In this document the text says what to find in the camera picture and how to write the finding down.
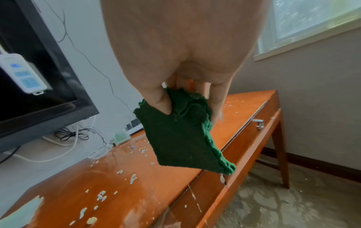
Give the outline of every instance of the window sill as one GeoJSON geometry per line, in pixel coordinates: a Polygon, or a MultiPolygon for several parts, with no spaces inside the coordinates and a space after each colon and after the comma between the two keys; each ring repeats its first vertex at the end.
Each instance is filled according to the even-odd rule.
{"type": "Polygon", "coordinates": [[[354,20],[354,21],[345,22],[345,23],[339,24],[337,26],[334,26],[326,31],[322,31],[318,34],[309,36],[307,38],[303,38],[298,41],[294,41],[289,44],[285,44],[283,46],[274,48],[272,50],[266,51],[261,54],[257,54],[255,56],[253,56],[253,60],[258,61],[261,59],[265,59],[265,58],[268,58],[268,57],[271,57],[271,56],[274,56],[277,54],[281,54],[283,52],[290,51],[292,49],[295,49],[295,48],[298,48],[298,47],[301,47],[301,46],[304,46],[304,45],[307,45],[307,44],[310,44],[313,42],[317,42],[317,41],[320,41],[320,40],[323,40],[323,39],[326,39],[331,36],[335,36],[335,35],[338,35],[338,34],[341,34],[344,32],[348,32],[348,31],[351,31],[353,29],[360,28],[360,27],[361,27],[361,18],[354,20]]]}

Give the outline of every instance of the floor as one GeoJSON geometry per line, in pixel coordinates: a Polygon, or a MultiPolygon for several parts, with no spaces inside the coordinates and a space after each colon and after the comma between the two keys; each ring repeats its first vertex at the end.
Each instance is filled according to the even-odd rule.
{"type": "Polygon", "coordinates": [[[292,164],[290,183],[283,188],[278,170],[255,163],[214,228],[361,227],[360,183],[292,164]]]}

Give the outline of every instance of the green cloth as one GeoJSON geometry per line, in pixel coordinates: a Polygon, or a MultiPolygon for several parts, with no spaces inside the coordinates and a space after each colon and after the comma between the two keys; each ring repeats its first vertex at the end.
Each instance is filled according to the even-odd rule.
{"type": "Polygon", "coordinates": [[[210,134],[212,110],[202,94],[166,88],[173,112],[166,115],[145,100],[134,110],[163,166],[232,174],[236,169],[215,146],[210,134]]]}

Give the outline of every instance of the black monitor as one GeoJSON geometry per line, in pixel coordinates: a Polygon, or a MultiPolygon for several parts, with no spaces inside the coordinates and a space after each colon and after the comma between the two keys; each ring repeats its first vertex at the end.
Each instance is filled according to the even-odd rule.
{"type": "Polygon", "coordinates": [[[27,94],[0,68],[0,152],[98,114],[32,1],[0,0],[0,44],[47,85],[27,94]]]}

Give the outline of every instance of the orange wooden table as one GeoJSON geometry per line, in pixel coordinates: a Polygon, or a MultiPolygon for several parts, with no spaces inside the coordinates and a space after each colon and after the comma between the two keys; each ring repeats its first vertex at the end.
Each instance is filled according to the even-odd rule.
{"type": "Polygon", "coordinates": [[[211,134],[225,158],[237,166],[224,184],[213,172],[158,165],[141,131],[99,160],[85,159],[31,187],[4,217],[39,195],[43,203],[26,228],[69,227],[72,221],[71,227],[88,227],[90,217],[97,218],[94,228],[213,227],[270,136],[289,188],[277,91],[228,95],[223,119],[211,134]],[[257,119],[263,120],[263,128],[257,119]],[[148,150],[142,153],[141,148],[148,150]],[[137,179],[130,184],[134,174],[137,179]],[[97,201],[101,191],[107,196],[103,202],[97,201]]]}

